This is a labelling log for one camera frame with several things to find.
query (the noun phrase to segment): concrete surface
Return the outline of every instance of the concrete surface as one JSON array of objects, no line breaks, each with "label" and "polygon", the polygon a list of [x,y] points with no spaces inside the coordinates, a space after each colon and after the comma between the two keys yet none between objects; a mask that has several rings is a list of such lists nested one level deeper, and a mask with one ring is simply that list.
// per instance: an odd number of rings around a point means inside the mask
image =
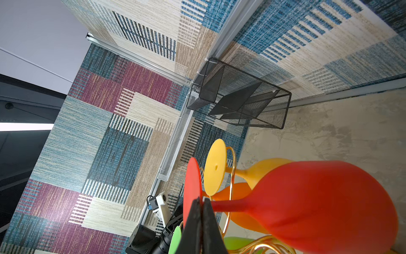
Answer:
[{"label": "concrete surface", "polygon": [[[291,108],[283,130],[250,128],[238,168],[274,157],[341,160],[370,173],[398,212],[393,249],[406,253],[406,90]],[[231,222],[226,236],[256,239],[262,234]]]}]

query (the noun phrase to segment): yellow disc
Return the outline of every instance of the yellow disc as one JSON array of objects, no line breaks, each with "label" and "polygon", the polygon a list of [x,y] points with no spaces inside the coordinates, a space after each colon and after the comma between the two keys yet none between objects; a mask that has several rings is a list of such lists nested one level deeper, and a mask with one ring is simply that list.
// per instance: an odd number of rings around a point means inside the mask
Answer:
[{"label": "yellow disc", "polygon": [[217,139],[207,155],[203,174],[204,189],[209,196],[213,196],[220,189],[223,182],[227,163],[226,144],[222,139]]}]

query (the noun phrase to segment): black mesh basket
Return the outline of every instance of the black mesh basket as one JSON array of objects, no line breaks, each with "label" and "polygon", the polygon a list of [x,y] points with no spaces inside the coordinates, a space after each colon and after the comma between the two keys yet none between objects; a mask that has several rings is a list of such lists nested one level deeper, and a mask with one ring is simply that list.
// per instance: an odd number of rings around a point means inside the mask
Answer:
[{"label": "black mesh basket", "polygon": [[199,98],[188,109],[237,126],[285,125],[291,92],[214,58],[202,72],[194,83]]}]

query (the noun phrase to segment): red disc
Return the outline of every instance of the red disc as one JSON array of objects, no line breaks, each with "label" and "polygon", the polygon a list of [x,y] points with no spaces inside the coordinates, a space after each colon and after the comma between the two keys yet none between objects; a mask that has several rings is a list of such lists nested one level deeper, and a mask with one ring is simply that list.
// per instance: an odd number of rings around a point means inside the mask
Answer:
[{"label": "red disc", "polygon": [[199,198],[202,203],[202,182],[199,164],[194,157],[190,158],[186,169],[185,190],[183,196],[183,224],[186,225],[192,202]]}]

